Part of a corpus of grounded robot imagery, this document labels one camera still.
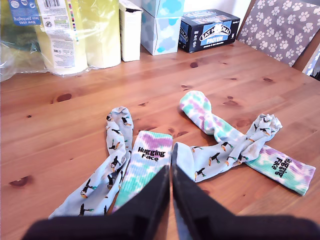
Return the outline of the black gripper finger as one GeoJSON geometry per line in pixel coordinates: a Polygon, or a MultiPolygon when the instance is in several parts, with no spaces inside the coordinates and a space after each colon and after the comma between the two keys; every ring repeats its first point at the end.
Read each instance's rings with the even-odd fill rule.
{"type": "Polygon", "coordinates": [[[194,240],[239,240],[232,229],[236,216],[207,195],[176,164],[172,164],[173,197],[194,240]]]}
{"type": "Polygon", "coordinates": [[[110,215],[108,240],[152,240],[170,200],[170,168],[164,166],[131,200],[110,215]]]}

